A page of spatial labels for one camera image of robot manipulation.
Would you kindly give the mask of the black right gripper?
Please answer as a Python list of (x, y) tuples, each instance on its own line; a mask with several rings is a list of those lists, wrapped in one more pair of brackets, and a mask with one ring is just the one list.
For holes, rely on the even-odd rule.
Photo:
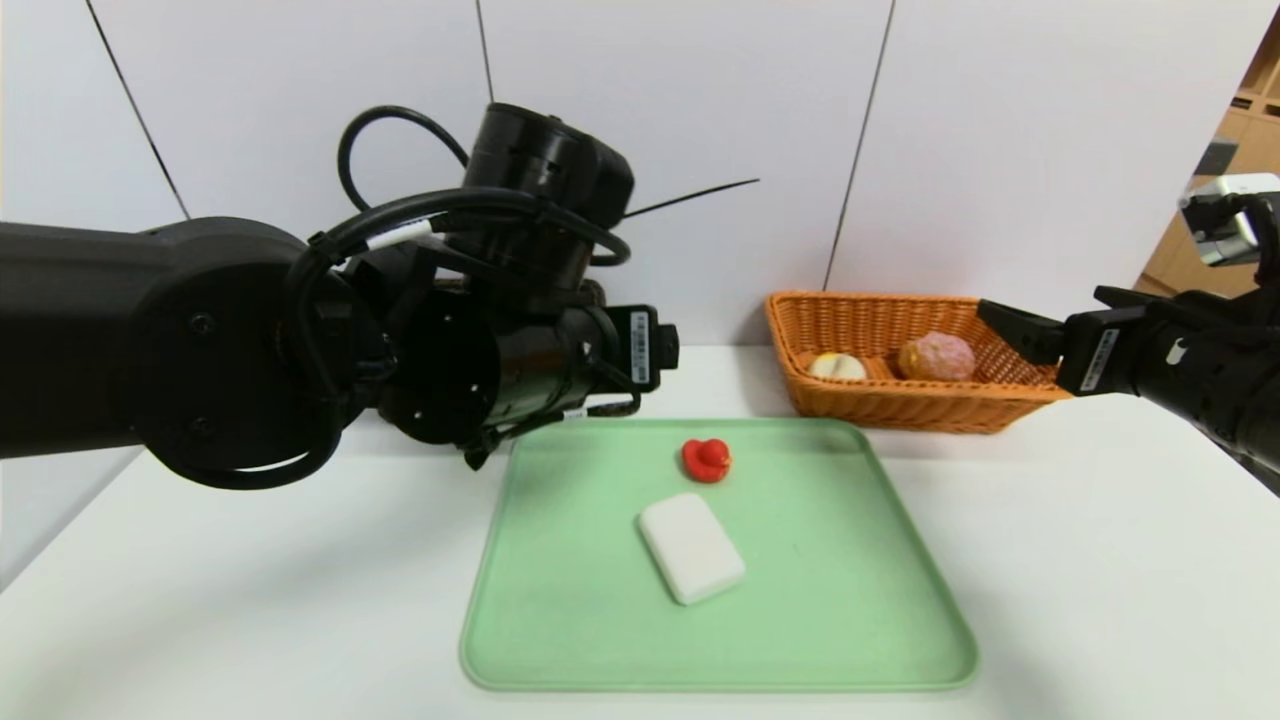
[(1078, 397), (1132, 395), (1189, 421), (1215, 441), (1236, 439), (1236, 347), (1225, 299), (1160, 299), (1097, 286), (1106, 307), (1064, 322), (980, 299), (977, 316), (1024, 361), (1057, 365)]

